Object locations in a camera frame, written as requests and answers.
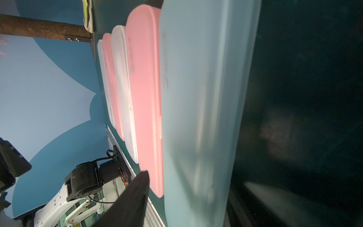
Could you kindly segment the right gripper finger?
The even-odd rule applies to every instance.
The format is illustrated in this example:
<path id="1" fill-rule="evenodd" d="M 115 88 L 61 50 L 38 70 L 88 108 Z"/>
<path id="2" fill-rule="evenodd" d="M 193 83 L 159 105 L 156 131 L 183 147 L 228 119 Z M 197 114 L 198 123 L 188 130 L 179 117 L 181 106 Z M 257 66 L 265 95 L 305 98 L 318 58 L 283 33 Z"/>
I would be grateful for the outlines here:
<path id="1" fill-rule="evenodd" d="M 149 184 L 148 171 L 141 171 L 93 226 L 142 227 L 147 208 Z"/>

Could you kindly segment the frosted white pencil case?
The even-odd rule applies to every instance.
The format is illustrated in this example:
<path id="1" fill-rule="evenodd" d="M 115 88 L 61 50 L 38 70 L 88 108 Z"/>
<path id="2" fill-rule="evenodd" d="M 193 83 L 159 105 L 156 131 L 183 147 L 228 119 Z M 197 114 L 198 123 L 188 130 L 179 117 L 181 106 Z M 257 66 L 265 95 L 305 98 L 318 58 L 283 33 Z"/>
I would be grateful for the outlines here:
<path id="1" fill-rule="evenodd" d="M 114 121 L 114 116 L 113 116 L 113 111 L 112 111 L 112 103 L 111 103 L 111 97 L 110 97 L 106 65 L 105 65 L 105 60 L 104 60 L 104 53 L 103 53 L 103 46 L 102 46 L 101 39 L 97 43 L 97 50 L 98 50 L 102 80 L 103 80 L 103 85 L 104 85 L 104 90 L 105 90 L 105 97 L 106 97 L 106 104 L 107 104 L 107 109 L 108 109 L 109 120 L 111 122 L 112 127 L 115 127 L 115 121 Z"/>

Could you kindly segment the clear white pencil case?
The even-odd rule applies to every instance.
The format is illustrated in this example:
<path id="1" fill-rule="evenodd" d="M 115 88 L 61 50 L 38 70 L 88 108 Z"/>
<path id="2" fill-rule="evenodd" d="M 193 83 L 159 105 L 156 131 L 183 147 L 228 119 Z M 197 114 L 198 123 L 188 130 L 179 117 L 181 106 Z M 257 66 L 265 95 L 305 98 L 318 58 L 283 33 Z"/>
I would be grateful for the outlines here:
<path id="1" fill-rule="evenodd" d="M 122 139 L 132 160 L 139 163 L 134 113 L 130 90 L 130 76 L 126 46 L 126 27 L 117 25 L 111 33 L 111 49 L 116 76 L 117 95 L 123 127 Z"/>

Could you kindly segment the pink translucent pencil case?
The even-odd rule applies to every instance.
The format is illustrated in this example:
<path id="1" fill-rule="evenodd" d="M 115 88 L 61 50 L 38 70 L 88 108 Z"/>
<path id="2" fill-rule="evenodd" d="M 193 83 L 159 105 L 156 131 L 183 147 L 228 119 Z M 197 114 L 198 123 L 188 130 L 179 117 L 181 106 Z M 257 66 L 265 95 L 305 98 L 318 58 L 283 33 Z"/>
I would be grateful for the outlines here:
<path id="1" fill-rule="evenodd" d="M 116 129 L 119 137 L 125 141 L 125 133 L 123 130 L 121 108 L 119 104 L 117 81 L 114 70 L 111 34 L 105 33 L 102 38 L 102 49 L 104 55 L 105 68 L 107 73 L 108 88 L 110 93 L 110 100 L 112 106 L 112 115 L 114 119 L 114 128 Z"/>

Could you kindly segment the teal green pencil case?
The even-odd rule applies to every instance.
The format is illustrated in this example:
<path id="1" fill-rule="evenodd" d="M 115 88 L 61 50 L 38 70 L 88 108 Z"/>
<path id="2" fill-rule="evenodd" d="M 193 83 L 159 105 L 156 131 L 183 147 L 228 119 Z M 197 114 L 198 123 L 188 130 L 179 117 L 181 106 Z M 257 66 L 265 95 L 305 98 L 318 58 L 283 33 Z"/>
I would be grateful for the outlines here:
<path id="1" fill-rule="evenodd" d="M 170 227 L 221 227 L 261 1 L 164 1 L 159 22 Z"/>

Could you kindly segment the small pink pencil case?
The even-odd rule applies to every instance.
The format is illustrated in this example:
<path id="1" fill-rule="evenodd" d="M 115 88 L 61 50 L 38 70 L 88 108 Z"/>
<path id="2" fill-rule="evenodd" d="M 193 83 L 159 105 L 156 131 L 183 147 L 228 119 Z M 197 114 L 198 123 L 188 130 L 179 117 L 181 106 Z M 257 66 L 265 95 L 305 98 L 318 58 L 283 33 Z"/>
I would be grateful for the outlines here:
<path id="1" fill-rule="evenodd" d="M 161 10 L 146 4 L 128 16 L 126 44 L 139 166 L 148 171 L 150 188 L 164 195 L 159 18 Z"/>

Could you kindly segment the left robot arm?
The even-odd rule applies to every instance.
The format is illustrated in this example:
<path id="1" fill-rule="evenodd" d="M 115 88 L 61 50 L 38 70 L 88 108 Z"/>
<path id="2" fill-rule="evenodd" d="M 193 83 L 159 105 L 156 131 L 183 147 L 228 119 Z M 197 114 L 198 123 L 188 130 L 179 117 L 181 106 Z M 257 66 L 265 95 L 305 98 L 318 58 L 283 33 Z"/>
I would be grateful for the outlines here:
<path id="1" fill-rule="evenodd" d="M 20 220 L 8 217 L 4 209 L 11 205 L 6 201 L 7 190 L 15 185 L 16 178 L 27 173 L 31 164 L 5 140 L 1 140 L 1 226 L 22 227 Z M 30 223 L 34 227 L 55 227 L 63 214 L 81 199 L 86 202 L 81 206 L 86 208 L 94 202 L 93 195 L 103 189 L 107 182 L 102 177 L 97 160 L 78 165 L 65 179 L 59 192 L 41 209 Z"/>

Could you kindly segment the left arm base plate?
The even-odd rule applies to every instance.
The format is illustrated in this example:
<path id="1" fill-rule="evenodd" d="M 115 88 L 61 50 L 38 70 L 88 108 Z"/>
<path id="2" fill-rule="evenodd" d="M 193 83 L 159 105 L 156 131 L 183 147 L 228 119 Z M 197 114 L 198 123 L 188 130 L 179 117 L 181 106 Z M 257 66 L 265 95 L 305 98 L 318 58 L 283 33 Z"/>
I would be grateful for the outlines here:
<path id="1" fill-rule="evenodd" d="M 116 160 L 118 162 L 118 165 L 121 169 L 121 176 L 122 179 L 124 181 L 125 186 L 127 187 L 129 185 L 129 183 L 132 182 L 132 174 L 129 170 L 129 167 L 127 165 L 127 163 L 125 162 L 125 160 L 123 159 L 122 153 L 120 152 L 120 150 L 118 149 L 118 147 L 116 145 L 113 145 L 113 152 L 116 154 Z"/>

